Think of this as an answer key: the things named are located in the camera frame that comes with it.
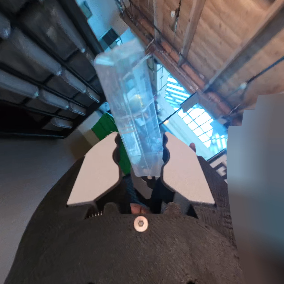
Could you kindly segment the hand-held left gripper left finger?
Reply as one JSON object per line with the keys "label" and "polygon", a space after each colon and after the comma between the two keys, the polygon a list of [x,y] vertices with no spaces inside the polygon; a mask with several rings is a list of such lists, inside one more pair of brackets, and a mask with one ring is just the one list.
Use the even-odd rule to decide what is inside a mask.
{"label": "hand-held left gripper left finger", "polygon": [[120,183],[122,174],[118,164],[119,142],[119,133],[112,131],[84,155],[65,203],[68,206],[94,205]]}

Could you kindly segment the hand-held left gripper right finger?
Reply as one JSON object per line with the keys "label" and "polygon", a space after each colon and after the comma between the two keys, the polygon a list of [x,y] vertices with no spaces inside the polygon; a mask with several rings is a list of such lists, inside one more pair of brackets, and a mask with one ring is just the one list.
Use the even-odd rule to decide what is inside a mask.
{"label": "hand-held left gripper right finger", "polygon": [[169,131],[163,134],[162,146],[162,184],[190,203],[213,205],[214,199],[196,153]]}

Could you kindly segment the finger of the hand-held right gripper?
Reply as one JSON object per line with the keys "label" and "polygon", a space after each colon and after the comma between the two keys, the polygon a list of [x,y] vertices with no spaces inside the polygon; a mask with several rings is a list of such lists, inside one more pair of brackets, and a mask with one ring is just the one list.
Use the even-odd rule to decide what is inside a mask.
{"label": "finger of the hand-held right gripper", "polygon": [[154,185],[154,176],[134,176],[134,188],[146,200],[151,197]]}

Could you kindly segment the clear plastic drawer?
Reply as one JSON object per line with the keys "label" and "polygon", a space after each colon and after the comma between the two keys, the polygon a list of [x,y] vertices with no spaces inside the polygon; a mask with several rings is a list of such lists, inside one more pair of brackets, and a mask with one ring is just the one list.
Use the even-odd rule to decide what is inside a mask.
{"label": "clear plastic drawer", "polygon": [[134,38],[102,52],[94,68],[134,174],[160,176],[162,137],[143,45]]}

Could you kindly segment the black drawer cabinet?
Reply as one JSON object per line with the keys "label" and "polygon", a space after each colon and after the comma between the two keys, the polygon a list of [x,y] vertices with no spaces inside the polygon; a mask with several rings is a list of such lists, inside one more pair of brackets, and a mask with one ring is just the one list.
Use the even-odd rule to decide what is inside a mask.
{"label": "black drawer cabinet", "polygon": [[65,138],[102,102],[102,47],[77,1],[0,1],[1,138]]}

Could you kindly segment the green turf mat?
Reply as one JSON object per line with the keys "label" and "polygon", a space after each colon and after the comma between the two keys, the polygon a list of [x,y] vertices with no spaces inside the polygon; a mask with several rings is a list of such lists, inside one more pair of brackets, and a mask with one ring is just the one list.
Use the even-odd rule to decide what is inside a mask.
{"label": "green turf mat", "polygon": [[[98,120],[93,125],[90,129],[95,134],[95,136],[98,138],[98,141],[103,139],[105,136],[107,136],[112,131],[118,131],[113,117],[107,112],[104,112],[98,118]],[[122,141],[120,141],[120,144],[119,144],[119,155],[120,155],[119,166],[121,168],[121,171],[124,175],[129,175],[130,161],[127,155]]]}

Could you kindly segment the hanging dark panel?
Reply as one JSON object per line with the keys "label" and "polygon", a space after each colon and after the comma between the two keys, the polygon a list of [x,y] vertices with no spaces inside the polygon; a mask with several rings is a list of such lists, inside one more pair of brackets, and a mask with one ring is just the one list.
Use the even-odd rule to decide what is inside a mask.
{"label": "hanging dark panel", "polygon": [[187,97],[185,101],[180,103],[180,108],[182,112],[186,112],[190,108],[193,108],[196,103],[198,103],[198,95],[197,92],[194,92],[189,97]]}

